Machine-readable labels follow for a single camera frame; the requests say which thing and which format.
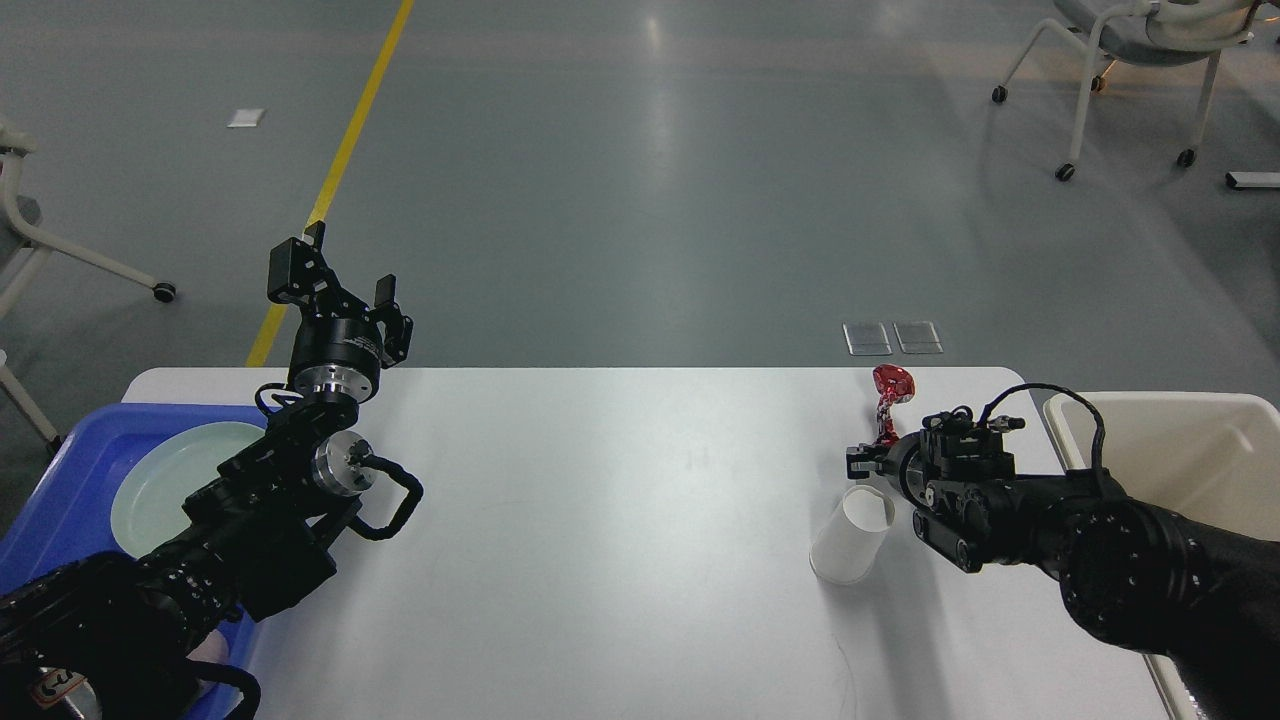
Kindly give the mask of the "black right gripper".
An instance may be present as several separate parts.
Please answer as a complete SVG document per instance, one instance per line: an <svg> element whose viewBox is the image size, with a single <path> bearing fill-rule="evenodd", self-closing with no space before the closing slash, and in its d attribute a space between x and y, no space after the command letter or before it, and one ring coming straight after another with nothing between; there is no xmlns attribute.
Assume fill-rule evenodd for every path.
<svg viewBox="0 0 1280 720"><path fill-rule="evenodd" d="M893 445L859 443L845 450L845 471L850 482L887 477L908 501L927 501L924 432L901 436Z"/></svg>

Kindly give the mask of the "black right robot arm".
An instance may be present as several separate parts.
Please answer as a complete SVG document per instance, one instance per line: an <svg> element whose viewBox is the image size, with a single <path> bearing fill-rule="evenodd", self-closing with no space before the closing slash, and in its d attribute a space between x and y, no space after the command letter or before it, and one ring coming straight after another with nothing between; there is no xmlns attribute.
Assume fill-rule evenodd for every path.
<svg viewBox="0 0 1280 720"><path fill-rule="evenodd" d="M900 366L873 372L876 438L846 452L852 480L886 478L911 505L914 536L961 571L1032 565L1055 580L1071 620L1097 641L1167 657L1216 719L1277 716L1279 547L1132 497L1103 464L1105 420L1089 461L1057 475L1018 473L1004 437L1025 421L966 405L900 434L910 401Z"/></svg>

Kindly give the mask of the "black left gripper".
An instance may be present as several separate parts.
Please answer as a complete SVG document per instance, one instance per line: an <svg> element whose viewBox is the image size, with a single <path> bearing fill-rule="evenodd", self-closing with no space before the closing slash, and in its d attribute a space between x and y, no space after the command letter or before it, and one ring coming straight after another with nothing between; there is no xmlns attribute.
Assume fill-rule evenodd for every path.
<svg viewBox="0 0 1280 720"><path fill-rule="evenodd" d="M289 237L269 256L266 297L301 313L338 313L343 288L323 256L325 222L312 222L301 237ZM380 374L407 359L413 319L396 301L396 275L375 287L372 309L343 315L305 316L294 337L288 389L298 395L347 395L357 404L372 398Z"/></svg>

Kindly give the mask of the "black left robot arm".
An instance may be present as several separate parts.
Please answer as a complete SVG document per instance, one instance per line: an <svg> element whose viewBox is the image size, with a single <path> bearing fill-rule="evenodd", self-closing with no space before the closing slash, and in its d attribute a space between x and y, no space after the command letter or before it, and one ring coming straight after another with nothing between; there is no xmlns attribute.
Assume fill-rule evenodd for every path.
<svg viewBox="0 0 1280 720"><path fill-rule="evenodd" d="M5 719L178 719L206 684L236 689L230 717L251 719L259 680L195 651L223 623L265 620L334 577L342 532L385 541L412 516L421 480L355 424L406 359L413 320L393 275L371 302L344 290L325 232L316 220L270 254L268 299L301 315L288 374L253 396L262 437L184 500L189 525L137 559L92 553L3 596Z"/></svg>

